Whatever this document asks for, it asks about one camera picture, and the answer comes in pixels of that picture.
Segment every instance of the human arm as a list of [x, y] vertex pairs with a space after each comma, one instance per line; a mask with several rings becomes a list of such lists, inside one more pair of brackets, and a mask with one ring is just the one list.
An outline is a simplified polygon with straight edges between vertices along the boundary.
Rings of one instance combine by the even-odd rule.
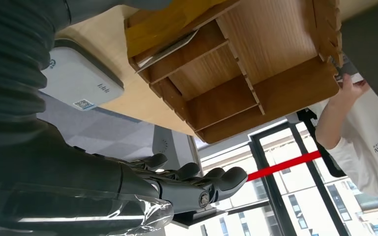
[[355, 101], [369, 90], [365, 81], [353, 84], [348, 74], [344, 75], [339, 92], [330, 98], [319, 117], [315, 130], [316, 140], [327, 150], [333, 149], [341, 139], [341, 128]]

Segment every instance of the human hand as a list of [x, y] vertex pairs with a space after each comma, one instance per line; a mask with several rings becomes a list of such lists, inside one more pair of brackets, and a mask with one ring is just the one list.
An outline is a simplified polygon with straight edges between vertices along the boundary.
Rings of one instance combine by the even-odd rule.
[[343, 107], [346, 112], [348, 112], [352, 108], [353, 104], [359, 97], [361, 97], [370, 89], [370, 86], [366, 82], [366, 80], [362, 80], [353, 84], [351, 76], [348, 74], [344, 74], [343, 82], [339, 83], [339, 85], [339, 92], [334, 97], [332, 97], [331, 100], [337, 105]]

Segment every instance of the qr code label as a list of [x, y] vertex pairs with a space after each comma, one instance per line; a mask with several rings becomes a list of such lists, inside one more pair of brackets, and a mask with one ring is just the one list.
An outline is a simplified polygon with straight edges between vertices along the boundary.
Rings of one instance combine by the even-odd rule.
[[94, 106], [93, 103], [91, 103], [90, 101], [88, 101], [88, 100], [86, 100], [86, 99], [82, 99], [82, 100], [80, 100], [80, 101], [77, 101], [77, 102], [74, 103], [74, 105], [75, 105], [76, 107], [79, 107], [79, 108], [82, 109], [82, 110]]

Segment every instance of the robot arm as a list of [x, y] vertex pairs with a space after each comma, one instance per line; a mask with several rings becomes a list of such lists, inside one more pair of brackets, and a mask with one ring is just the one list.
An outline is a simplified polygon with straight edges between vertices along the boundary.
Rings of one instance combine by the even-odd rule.
[[[141, 224], [142, 219], [119, 212], [112, 216], [116, 210], [147, 217], [150, 207], [164, 206], [158, 217], [170, 217], [228, 198], [247, 180], [241, 168], [182, 179], [179, 171], [158, 174], [144, 165], [87, 154], [68, 146], [55, 126], [36, 118], [45, 110], [37, 96], [46, 86], [40, 71], [49, 65], [57, 31], [118, 4], [157, 9], [169, 2], [0, 0], [0, 229], [21, 235], [36, 230], [107, 234]], [[149, 206], [142, 207], [142, 202]], [[94, 217], [100, 214], [103, 220]]]

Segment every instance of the plastic wrap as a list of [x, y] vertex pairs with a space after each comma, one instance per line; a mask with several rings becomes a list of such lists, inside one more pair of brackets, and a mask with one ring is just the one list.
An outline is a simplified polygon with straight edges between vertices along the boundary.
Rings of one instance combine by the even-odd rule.
[[0, 185], [0, 236], [130, 236], [156, 231], [173, 218], [156, 198], [16, 184]]

